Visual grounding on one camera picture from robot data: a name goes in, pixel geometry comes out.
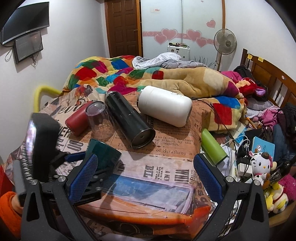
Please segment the white plug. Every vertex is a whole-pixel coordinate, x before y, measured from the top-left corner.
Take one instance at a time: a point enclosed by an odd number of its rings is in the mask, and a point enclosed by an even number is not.
[[[240,163],[237,166],[237,170],[238,170],[239,176],[249,177],[250,175],[252,175],[252,166],[251,165],[246,165],[246,164]]]

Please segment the screw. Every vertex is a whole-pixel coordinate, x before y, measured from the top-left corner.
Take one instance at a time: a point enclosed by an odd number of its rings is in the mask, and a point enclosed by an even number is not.
[[[229,183],[231,183],[231,182],[234,181],[234,179],[233,179],[232,176],[227,176],[227,177],[226,177],[226,181],[229,182]]]
[[[257,179],[254,180],[254,184],[255,184],[256,186],[260,186],[260,185],[261,185],[260,181],[257,180]]]
[[[65,181],[66,180],[66,177],[65,176],[60,176],[59,178],[58,178],[58,181],[60,182],[60,183],[62,183],[63,181]]]
[[[34,180],[31,182],[32,185],[36,185],[37,183],[38,183],[38,180],[37,180],[37,179],[34,179]]]

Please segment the brown wooden door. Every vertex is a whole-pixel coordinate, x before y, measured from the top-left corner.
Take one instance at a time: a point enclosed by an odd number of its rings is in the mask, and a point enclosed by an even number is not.
[[[136,0],[107,0],[105,6],[110,57],[138,56]]]

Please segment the white bottle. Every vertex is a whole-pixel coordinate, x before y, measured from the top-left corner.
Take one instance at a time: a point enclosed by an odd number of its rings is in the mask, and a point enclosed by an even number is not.
[[[139,96],[138,108],[141,113],[183,127],[192,109],[192,100],[153,86],[146,86]]]

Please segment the clear plastic cup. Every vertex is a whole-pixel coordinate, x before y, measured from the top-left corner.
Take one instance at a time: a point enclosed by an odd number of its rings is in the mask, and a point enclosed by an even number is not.
[[[114,134],[116,127],[104,102],[94,101],[86,108],[86,115],[94,139],[106,139]]]

